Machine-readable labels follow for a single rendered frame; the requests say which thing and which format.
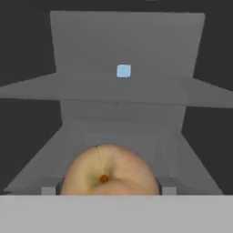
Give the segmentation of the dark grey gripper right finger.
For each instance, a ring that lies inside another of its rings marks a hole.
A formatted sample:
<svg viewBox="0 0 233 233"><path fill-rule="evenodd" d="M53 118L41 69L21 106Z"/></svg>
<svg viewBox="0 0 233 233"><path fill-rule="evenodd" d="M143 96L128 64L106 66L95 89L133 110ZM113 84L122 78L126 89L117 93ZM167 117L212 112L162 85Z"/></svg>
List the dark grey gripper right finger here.
<svg viewBox="0 0 233 233"><path fill-rule="evenodd" d="M158 177L157 182L161 195L176 195L177 185L171 177Z"/></svg>

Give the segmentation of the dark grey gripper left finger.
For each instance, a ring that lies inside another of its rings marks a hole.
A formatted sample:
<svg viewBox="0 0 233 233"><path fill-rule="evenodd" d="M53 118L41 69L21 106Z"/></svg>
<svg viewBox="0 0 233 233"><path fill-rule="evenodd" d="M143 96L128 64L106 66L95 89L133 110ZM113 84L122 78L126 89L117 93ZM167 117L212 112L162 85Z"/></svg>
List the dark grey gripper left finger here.
<svg viewBox="0 0 233 233"><path fill-rule="evenodd" d="M58 177L52 177L45 179L41 185L42 195L58 195L60 193L62 185L62 179Z"/></svg>

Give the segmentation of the peach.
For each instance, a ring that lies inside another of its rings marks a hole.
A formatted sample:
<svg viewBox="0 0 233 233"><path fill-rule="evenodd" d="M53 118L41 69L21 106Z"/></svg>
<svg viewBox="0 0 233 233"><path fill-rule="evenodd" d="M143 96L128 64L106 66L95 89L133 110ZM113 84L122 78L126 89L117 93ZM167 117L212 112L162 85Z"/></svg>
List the peach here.
<svg viewBox="0 0 233 233"><path fill-rule="evenodd" d="M91 147L66 172L61 195L151 195L159 187L152 169L135 152L115 145Z"/></svg>

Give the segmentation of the grey fridge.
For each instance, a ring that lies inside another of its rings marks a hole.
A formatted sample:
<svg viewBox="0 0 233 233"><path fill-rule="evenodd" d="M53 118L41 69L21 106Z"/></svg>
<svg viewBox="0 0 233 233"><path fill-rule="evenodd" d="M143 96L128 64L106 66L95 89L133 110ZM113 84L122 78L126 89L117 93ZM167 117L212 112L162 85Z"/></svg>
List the grey fridge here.
<svg viewBox="0 0 233 233"><path fill-rule="evenodd" d="M61 127L11 181L11 194L41 193L91 147L126 147L177 192L216 195L219 187L183 137L190 106L233 108L233 92L193 77L201 13L54 11L53 74L0 87L0 98L56 101ZM131 65L129 78L118 65Z"/></svg>

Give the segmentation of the small light blue cube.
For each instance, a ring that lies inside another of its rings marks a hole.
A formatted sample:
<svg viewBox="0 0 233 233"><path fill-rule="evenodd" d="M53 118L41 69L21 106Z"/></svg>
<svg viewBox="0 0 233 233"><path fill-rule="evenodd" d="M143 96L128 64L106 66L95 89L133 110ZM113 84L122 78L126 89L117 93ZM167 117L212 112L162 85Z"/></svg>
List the small light blue cube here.
<svg viewBox="0 0 233 233"><path fill-rule="evenodd" d="M116 76L119 78L129 78L131 76L131 65L118 65Z"/></svg>

